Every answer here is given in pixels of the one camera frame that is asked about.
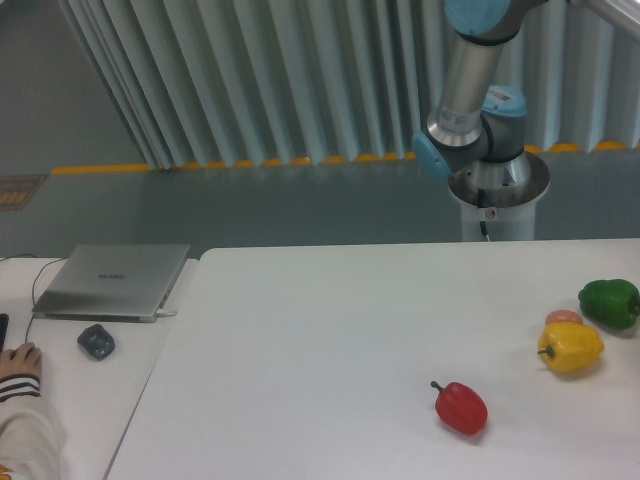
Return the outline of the person's hand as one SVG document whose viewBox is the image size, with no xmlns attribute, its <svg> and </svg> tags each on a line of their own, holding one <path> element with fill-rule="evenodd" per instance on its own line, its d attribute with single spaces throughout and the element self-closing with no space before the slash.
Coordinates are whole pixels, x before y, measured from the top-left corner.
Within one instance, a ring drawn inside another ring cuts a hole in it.
<svg viewBox="0 0 640 480">
<path fill-rule="evenodd" d="M 37 380 L 42 375 L 42 352 L 33 342 L 20 345 L 17 349 L 1 352 L 1 380 L 17 377 L 29 377 Z"/>
</svg>

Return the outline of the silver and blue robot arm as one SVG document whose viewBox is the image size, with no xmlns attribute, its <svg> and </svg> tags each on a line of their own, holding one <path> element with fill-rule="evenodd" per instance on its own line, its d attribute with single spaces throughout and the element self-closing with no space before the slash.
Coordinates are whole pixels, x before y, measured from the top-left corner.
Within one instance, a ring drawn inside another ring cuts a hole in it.
<svg viewBox="0 0 640 480">
<path fill-rule="evenodd" d="M 492 82 L 503 47 L 536 1 L 448 1 L 457 37 L 440 101 L 411 146 L 421 167 L 477 208 L 531 202 L 550 183 L 546 164 L 524 149 L 524 94 Z"/>
</svg>

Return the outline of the cream sleeve forearm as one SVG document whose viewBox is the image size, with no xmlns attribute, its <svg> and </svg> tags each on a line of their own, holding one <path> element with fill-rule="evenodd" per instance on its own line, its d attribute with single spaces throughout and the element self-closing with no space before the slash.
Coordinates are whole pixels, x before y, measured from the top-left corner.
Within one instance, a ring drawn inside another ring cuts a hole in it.
<svg viewBox="0 0 640 480">
<path fill-rule="evenodd" d="M 1 478 L 60 479 L 62 430 L 34 375 L 1 379 Z"/>
</svg>

